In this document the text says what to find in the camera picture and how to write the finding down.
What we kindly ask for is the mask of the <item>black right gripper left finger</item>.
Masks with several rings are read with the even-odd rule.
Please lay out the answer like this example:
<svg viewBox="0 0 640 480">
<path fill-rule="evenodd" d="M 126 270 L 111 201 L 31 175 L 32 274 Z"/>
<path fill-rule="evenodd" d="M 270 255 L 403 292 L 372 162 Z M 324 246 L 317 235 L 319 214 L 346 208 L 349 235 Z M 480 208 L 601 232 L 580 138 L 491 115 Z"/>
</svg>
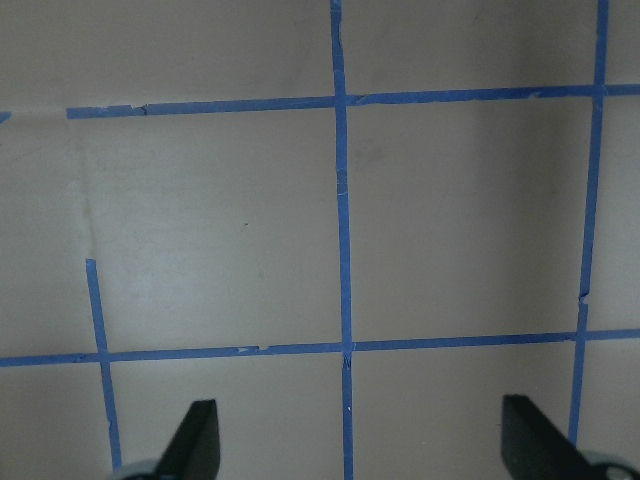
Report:
<svg viewBox="0 0 640 480">
<path fill-rule="evenodd" d="M 154 476 L 156 479 L 214 480 L 220 465 L 216 401 L 194 401 L 154 468 Z"/>
</svg>

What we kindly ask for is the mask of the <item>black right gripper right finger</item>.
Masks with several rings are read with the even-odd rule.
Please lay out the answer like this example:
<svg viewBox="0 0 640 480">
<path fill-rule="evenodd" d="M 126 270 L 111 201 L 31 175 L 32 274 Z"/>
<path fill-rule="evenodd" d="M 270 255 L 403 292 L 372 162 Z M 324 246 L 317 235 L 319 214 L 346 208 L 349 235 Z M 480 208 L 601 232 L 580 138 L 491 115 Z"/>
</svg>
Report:
<svg viewBox="0 0 640 480">
<path fill-rule="evenodd" d="M 524 395 L 502 399 L 501 459 L 516 480 L 593 478 L 590 464 Z"/>
</svg>

